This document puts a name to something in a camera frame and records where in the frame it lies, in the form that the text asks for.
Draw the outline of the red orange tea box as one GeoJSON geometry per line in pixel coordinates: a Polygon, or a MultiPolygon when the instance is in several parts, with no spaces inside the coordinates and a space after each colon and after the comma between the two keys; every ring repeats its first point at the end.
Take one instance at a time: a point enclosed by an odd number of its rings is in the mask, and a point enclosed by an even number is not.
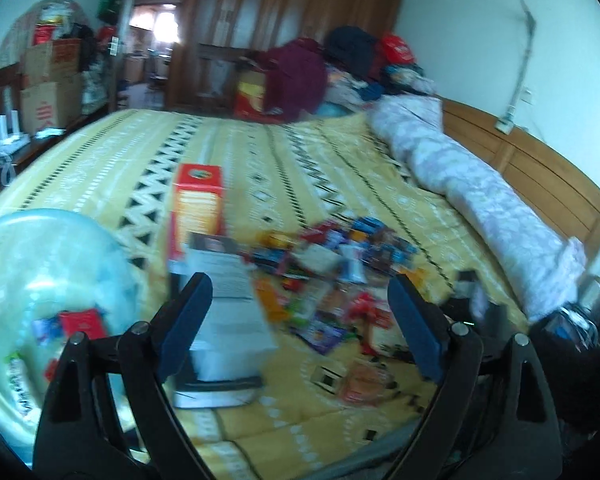
{"type": "Polygon", "coordinates": [[[172,184],[169,258],[181,260],[192,233],[224,231],[224,185],[220,166],[181,164],[172,184]]]}

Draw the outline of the backrest wooden chair by wardrobe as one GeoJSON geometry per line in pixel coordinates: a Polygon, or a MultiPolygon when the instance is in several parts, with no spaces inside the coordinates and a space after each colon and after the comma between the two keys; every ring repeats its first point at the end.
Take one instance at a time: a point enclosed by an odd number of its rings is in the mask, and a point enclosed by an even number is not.
{"type": "Polygon", "coordinates": [[[256,65],[258,54],[252,49],[198,44],[200,76],[195,93],[196,110],[205,115],[232,116],[240,73],[256,65]]]}

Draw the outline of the clear blue plastic bowl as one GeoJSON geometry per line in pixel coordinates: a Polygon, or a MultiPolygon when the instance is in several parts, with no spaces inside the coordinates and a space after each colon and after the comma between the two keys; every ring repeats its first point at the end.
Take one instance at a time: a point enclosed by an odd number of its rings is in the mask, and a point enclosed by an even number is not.
{"type": "Polygon", "coordinates": [[[95,220],[60,209],[0,217],[0,434],[30,464],[38,422],[18,414],[6,358],[18,352],[42,410],[68,338],[58,314],[95,308],[108,335],[138,315],[138,284],[120,244],[95,220]]]}

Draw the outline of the lilac floral rolled quilt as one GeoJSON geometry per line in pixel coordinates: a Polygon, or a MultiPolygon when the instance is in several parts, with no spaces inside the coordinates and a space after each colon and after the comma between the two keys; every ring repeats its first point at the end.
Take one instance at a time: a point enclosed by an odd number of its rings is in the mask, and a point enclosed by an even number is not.
{"type": "Polygon", "coordinates": [[[367,118],[418,184],[444,196],[480,235],[530,322],[578,299],[582,242],[560,237],[501,174],[448,136],[439,99],[384,96],[367,118]]]}

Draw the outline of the white tall carton box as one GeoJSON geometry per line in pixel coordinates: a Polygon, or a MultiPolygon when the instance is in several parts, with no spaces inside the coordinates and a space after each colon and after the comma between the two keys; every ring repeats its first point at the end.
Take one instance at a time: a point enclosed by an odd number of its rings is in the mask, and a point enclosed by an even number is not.
{"type": "Polygon", "coordinates": [[[212,284],[211,306],[173,377],[173,405],[196,410],[251,403],[277,344],[238,244],[222,235],[192,233],[172,270],[179,289],[196,272],[207,274],[212,284]]]}

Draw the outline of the lower cardboard box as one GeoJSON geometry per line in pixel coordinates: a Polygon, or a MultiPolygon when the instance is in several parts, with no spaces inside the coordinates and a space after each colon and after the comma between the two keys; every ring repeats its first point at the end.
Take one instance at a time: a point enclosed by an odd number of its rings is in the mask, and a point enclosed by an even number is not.
{"type": "Polygon", "coordinates": [[[80,73],[44,82],[21,91],[21,125],[26,133],[66,128],[82,115],[83,79],[80,73]]]}

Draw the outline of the yellow patterned bed sheet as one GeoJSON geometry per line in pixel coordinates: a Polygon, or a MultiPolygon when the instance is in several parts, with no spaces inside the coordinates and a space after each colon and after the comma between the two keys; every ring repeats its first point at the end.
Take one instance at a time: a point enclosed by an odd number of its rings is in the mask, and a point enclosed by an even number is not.
{"type": "MultiPolygon", "coordinates": [[[[456,274],[474,269],[510,319],[526,317],[476,232],[441,196],[420,188],[363,115],[264,126],[153,110],[107,116],[62,141],[0,194],[0,218],[54,208],[97,221],[125,249],[138,290],[137,316],[168,296],[169,212],[181,164],[222,170],[227,233],[253,244],[268,231],[294,234],[324,220],[372,217],[417,249],[419,291],[441,302],[456,274]]],[[[197,451],[220,479],[295,479],[358,455],[374,439],[414,422],[434,387],[413,365],[391,362],[398,394],[351,408],[318,388],[320,367],[344,372],[360,348],[346,341],[320,356],[298,337],[276,335],[265,386],[241,408],[182,411],[197,451]]]]}

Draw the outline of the pile of assorted snacks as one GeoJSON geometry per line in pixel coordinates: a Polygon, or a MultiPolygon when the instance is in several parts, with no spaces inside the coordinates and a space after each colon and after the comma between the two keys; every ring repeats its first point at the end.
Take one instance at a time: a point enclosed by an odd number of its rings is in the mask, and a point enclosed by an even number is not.
{"type": "Polygon", "coordinates": [[[245,259],[270,320],[323,358],[312,384],[344,404],[377,405],[400,393],[389,361],[413,361],[387,287],[402,276],[425,290],[417,254],[384,222],[360,217],[265,231],[245,259]]]}

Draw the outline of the brown wooden wardrobe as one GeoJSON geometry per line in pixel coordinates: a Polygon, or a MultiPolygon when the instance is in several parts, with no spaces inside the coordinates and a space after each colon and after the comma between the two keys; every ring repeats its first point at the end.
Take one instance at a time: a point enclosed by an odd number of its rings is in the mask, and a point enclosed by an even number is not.
{"type": "Polygon", "coordinates": [[[393,29],[402,0],[183,0],[166,108],[195,108],[198,44],[266,51],[297,38],[323,41],[333,29],[358,26],[373,36],[393,29]]]}

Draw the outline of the cardboard box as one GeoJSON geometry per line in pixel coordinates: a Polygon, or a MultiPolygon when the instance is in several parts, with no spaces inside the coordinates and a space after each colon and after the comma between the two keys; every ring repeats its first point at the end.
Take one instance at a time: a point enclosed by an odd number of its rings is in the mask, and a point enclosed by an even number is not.
{"type": "Polygon", "coordinates": [[[58,81],[79,71],[81,41],[58,39],[37,44],[24,52],[22,84],[24,88],[58,81]]]}
{"type": "Polygon", "coordinates": [[[82,115],[83,79],[80,73],[44,82],[21,91],[21,125],[26,133],[66,128],[82,115]]]}

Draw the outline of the maroon clothes pile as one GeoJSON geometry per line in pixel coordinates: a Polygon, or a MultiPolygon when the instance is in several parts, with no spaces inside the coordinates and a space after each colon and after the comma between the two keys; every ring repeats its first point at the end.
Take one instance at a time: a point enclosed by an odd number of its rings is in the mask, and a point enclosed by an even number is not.
{"type": "Polygon", "coordinates": [[[322,46],[314,39],[301,37],[260,52],[256,62],[265,76],[264,114],[295,122],[323,102],[327,68],[322,46]]]}

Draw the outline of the wooden headboard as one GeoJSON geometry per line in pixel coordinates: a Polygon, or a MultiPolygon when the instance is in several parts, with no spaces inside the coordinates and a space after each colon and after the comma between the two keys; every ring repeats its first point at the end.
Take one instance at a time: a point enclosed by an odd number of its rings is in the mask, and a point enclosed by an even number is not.
{"type": "Polygon", "coordinates": [[[521,128],[502,133],[496,118],[449,99],[443,130],[495,169],[563,238],[583,243],[588,261],[600,253],[600,188],[561,154],[521,128]]]}

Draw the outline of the green Wafer Go snack pack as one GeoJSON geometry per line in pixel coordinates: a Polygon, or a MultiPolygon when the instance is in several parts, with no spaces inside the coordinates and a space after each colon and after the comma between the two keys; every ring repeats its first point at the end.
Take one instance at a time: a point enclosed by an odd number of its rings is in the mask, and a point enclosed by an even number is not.
{"type": "Polygon", "coordinates": [[[18,414],[28,424],[38,422],[42,410],[30,382],[27,365],[18,352],[6,358],[6,377],[18,414]]]}

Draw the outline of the red snack wrapper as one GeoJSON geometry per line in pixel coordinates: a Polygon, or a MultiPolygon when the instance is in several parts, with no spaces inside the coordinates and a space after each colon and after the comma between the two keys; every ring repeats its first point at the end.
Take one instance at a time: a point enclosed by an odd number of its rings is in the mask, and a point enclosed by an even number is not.
{"type": "Polygon", "coordinates": [[[58,318],[67,338],[76,333],[84,333],[91,340],[102,339],[108,335],[102,316],[95,308],[79,312],[60,312],[58,318]]]}

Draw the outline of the white wifi router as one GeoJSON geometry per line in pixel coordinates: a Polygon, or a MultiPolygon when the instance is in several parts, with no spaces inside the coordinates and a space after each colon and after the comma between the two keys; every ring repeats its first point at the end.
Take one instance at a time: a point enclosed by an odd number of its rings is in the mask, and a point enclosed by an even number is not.
{"type": "Polygon", "coordinates": [[[20,129],[19,113],[11,110],[0,115],[0,156],[10,156],[30,143],[30,136],[20,129]]]}

